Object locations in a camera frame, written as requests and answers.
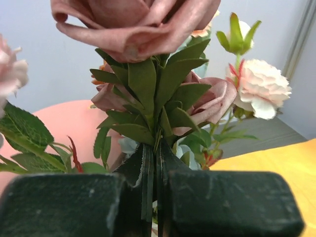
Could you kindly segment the orange wrapping paper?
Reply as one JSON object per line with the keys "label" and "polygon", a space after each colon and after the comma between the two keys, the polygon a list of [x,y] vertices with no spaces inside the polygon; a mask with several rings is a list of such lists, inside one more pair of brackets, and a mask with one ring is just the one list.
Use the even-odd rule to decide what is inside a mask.
{"label": "orange wrapping paper", "polygon": [[316,235],[316,140],[221,159],[211,170],[271,171],[289,184],[305,221],[301,236]]}

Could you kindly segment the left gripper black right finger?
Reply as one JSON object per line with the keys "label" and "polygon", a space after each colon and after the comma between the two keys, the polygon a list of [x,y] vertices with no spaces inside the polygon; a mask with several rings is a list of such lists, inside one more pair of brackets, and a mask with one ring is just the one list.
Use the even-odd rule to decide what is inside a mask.
{"label": "left gripper black right finger", "polygon": [[160,237],[297,237],[305,223],[282,176],[191,170],[166,142],[157,150]]}

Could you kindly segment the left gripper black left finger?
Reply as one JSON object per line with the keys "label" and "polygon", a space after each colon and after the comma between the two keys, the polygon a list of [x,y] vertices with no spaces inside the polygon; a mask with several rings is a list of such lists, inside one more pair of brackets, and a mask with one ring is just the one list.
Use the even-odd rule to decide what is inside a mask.
{"label": "left gripper black left finger", "polygon": [[14,178],[0,198],[3,237],[149,237],[153,149],[140,144],[114,172]]}

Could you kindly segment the brown rose stem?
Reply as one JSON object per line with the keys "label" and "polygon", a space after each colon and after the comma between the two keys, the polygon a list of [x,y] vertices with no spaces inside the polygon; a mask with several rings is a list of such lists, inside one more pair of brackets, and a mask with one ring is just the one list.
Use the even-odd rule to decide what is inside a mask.
{"label": "brown rose stem", "polygon": [[103,64],[99,66],[99,69],[90,69],[92,83],[94,85],[100,85],[105,83],[106,78],[113,77],[114,71],[110,67],[110,65],[104,60]]}

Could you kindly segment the light pink peony stem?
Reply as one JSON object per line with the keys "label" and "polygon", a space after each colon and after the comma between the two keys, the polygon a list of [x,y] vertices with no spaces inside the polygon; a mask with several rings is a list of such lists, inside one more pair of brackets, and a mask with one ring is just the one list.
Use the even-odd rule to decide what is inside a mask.
{"label": "light pink peony stem", "polygon": [[222,144],[253,138],[245,130],[236,130],[231,120],[273,119],[291,95],[289,82],[279,69],[263,60],[243,58],[254,45],[260,23],[249,26],[232,13],[229,31],[216,33],[221,46],[236,56],[235,63],[227,66],[225,78],[200,78],[191,72],[186,79],[186,83],[211,86],[189,110],[194,121],[205,121],[208,128],[185,131],[180,142],[192,150],[202,170],[208,170],[222,158]]}

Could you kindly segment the peach rose stem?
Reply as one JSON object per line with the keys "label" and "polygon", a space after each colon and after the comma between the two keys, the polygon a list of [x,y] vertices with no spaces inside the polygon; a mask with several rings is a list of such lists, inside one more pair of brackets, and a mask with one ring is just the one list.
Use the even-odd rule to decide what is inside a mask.
{"label": "peach rose stem", "polygon": [[220,11],[217,10],[214,14],[214,16],[212,17],[211,21],[205,26],[205,28],[203,30],[195,30],[191,33],[191,37],[193,38],[198,38],[198,37],[207,37],[210,35],[211,32],[211,27],[212,27],[212,20],[217,17],[220,14]]}

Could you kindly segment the mauve rose stem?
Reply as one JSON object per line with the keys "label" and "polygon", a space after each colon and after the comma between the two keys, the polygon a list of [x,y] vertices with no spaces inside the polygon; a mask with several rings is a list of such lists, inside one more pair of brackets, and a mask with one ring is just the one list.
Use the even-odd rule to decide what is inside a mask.
{"label": "mauve rose stem", "polygon": [[109,145],[108,131],[139,143],[170,145],[184,132],[200,129],[190,108],[210,90],[186,83],[206,63],[209,41],[173,54],[195,30],[211,21],[218,0],[53,0],[57,29],[95,46],[114,76],[98,86],[92,103],[107,114],[96,144]]}

